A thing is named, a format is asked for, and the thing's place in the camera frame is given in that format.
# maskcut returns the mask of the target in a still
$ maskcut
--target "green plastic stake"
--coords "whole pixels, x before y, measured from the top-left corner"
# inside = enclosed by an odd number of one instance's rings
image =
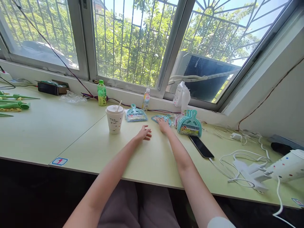
[[[0,100],[0,103],[18,103],[20,101],[16,101],[16,100]]]
[[[13,116],[13,115],[9,115],[9,114],[0,113],[0,116]]]
[[[16,98],[16,99],[18,99],[19,97],[21,97],[21,98],[28,98],[28,99],[40,99],[40,98],[33,98],[33,97],[22,96],[20,94],[13,94],[12,96],[0,95],[0,97],[2,97],[2,98]]]
[[[17,103],[11,103],[11,104],[2,104],[0,105],[0,109],[10,109],[10,108],[21,108],[22,110],[27,110],[30,107],[30,103],[24,104],[22,101],[19,101]]]
[[[22,96],[20,94],[13,94],[13,98],[18,99],[19,97],[21,97],[21,98],[28,98],[28,99],[40,99],[40,98],[26,97],[26,96]]]
[[[0,91],[0,95],[7,95],[9,93],[5,93],[4,91]]]

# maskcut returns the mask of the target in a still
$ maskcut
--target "paper cup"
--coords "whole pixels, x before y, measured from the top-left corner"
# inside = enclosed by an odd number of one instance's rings
[[[124,117],[124,108],[119,107],[118,111],[116,111],[118,105],[110,105],[106,109],[109,132],[111,134],[120,133],[121,124],[123,122]]]
[[[288,182],[304,177],[304,151],[291,150],[280,160],[267,168],[267,171],[273,171],[272,178],[277,177],[282,182]]]

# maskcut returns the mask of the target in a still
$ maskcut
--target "window glass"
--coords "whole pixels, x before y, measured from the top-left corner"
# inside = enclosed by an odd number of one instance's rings
[[[184,80],[192,98],[217,103],[287,3],[197,0],[166,91]]]
[[[92,0],[97,73],[155,88],[178,0]]]
[[[79,69],[67,0],[16,0],[50,47],[24,18],[11,0],[0,3],[1,23],[12,54],[63,66],[51,48],[68,67]]]

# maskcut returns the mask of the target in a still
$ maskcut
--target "person's arm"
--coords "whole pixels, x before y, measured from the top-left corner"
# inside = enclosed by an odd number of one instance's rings
[[[120,181],[136,147],[150,140],[151,129],[144,125],[139,133],[105,166],[77,205],[64,228],[96,228],[101,212]]]
[[[174,158],[177,163],[178,173],[186,191],[189,203],[199,227],[207,227],[214,217],[226,218],[213,195],[203,182],[190,155],[183,144],[163,119],[157,120],[160,130],[167,135]]]

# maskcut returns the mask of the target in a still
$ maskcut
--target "green tea bottle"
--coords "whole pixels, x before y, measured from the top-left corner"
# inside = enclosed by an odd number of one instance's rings
[[[107,105],[107,92],[105,90],[105,85],[103,80],[99,80],[99,84],[97,85],[98,92],[98,104],[100,106]]]

